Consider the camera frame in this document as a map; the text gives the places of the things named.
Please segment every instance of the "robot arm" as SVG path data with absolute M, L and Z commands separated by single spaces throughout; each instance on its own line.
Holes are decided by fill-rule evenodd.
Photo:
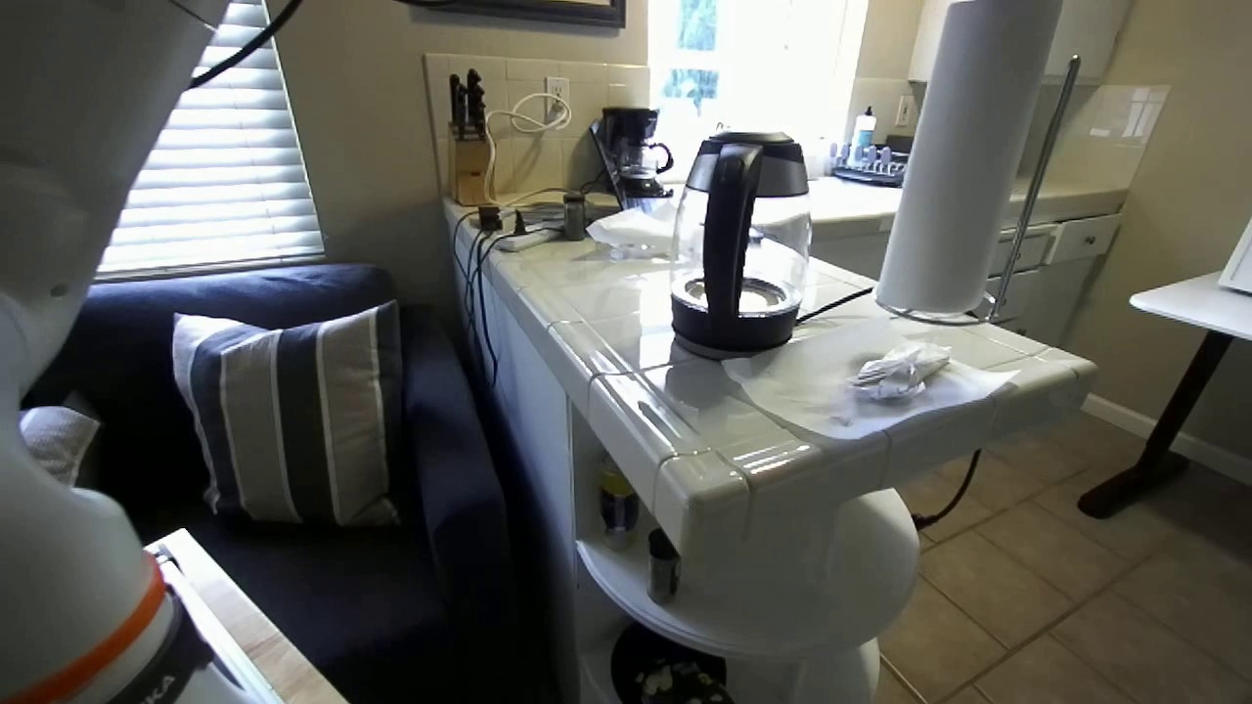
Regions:
M 0 2 L 0 698 L 111 698 L 169 632 L 129 518 L 30 462 L 19 400 L 67 340 L 225 9 Z

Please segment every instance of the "window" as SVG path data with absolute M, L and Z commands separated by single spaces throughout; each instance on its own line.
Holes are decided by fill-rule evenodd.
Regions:
M 268 27 L 263 0 L 234 0 L 199 70 Z M 187 89 L 143 166 L 101 275 L 208 271 L 321 258 L 274 44 Z
M 655 0 L 662 138 L 692 155 L 715 129 L 792 134 L 822 159 L 851 134 L 870 0 Z

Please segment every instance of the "tile floor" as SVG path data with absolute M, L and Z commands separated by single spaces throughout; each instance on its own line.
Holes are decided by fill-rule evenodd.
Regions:
M 1076 495 L 1142 443 L 1076 415 L 990 445 L 965 499 L 922 533 L 911 601 L 879 636 L 879 704 L 1248 704 L 1252 487 L 1190 470 L 1091 518 Z M 965 462 L 905 486 L 949 503 Z

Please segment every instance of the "blue couch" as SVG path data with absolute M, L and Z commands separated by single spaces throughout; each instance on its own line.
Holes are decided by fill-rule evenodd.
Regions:
M 431 312 L 403 309 L 398 528 L 208 512 L 208 465 L 173 382 L 173 312 L 283 329 L 392 295 L 376 264 L 107 281 L 28 401 L 84 395 L 101 418 L 89 486 L 123 499 L 143 539 L 193 528 L 350 698 L 535 698 L 508 503 L 458 352 Z

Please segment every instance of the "electric kettle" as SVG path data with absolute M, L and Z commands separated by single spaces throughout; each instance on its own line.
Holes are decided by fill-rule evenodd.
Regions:
M 762 352 L 792 340 L 812 264 L 812 176 L 782 134 L 710 138 L 672 229 L 672 331 L 685 348 Z

